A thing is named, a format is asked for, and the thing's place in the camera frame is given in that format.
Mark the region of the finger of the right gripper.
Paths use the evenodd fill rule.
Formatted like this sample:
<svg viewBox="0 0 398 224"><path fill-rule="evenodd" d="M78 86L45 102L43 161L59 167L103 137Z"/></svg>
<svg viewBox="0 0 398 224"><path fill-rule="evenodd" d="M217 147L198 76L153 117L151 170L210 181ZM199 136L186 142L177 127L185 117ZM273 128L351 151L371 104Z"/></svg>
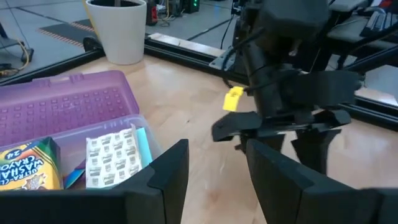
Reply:
<svg viewBox="0 0 398 224"><path fill-rule="evenodd" d="M284 142L285 134L276 134L272 136L265 137L252 137L252 136L240 136L240 144L238 145L238 150L243 153L246 152L246 145L249 139L255 139L263 144L267 144L269 147L275 149L276 151L281 151Z"/></svg>
<svg viewBox="0 0 398 224"><path fill-rule="evenodd" d="M299 161L321 173L327 174L328 149L332 140L341 132L340 129L330 129L319 132L296 131L296 140L291 141Z"/></svg>

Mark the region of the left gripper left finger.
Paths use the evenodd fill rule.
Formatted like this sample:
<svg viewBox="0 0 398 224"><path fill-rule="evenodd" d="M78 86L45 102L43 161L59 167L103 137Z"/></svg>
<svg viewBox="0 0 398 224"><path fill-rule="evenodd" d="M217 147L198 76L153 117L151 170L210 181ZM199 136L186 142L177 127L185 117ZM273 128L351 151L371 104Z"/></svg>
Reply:
<svg viewBox="0 0 398 224"><path fill-rule="evenodd" d="M112 189L1 192L1 223L180 223L188 173L188 139L181 139Z"/></svg>

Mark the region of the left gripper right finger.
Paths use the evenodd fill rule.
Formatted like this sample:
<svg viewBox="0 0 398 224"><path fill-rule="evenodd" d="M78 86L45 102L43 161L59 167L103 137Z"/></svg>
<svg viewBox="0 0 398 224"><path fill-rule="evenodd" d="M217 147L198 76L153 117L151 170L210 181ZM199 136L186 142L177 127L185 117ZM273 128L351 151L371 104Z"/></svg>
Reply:
<svg viewBox="0 0 398 224"><path fill-rule="evenodd" d="M246 158L267 223L397 224L397 189L354 189L255 139Z"/></svg>

